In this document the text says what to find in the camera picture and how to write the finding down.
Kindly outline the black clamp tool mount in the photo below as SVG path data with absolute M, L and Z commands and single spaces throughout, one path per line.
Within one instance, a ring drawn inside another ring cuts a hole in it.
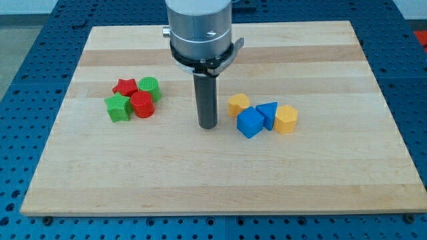
M 245 39 L 240 37 L 235 43 L 232 43 L 229 48 L 219 57 L 213 59 L 188 59 L 178 53 L 175 47 L 170 43 L 171 56 L 175 60 L 175 64 L 184 72 L 200 77 L 217 77 L 224 72 L 234 61 L 238 51 L 244 46 Z

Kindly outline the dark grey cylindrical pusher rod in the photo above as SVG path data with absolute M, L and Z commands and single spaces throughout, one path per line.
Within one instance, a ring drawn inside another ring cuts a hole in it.
M 199 126 L 212 129 L 218 124 L 216 78 L 193 76 Z

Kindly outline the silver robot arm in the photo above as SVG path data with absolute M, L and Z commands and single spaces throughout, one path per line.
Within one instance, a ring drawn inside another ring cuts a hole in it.
M 193 75 L 199 126 L 218 124 L 217 77 L 234 61 L 244 38 L 232 41 L 231 0 L 166 0 L 169 39 L 176 65 Z

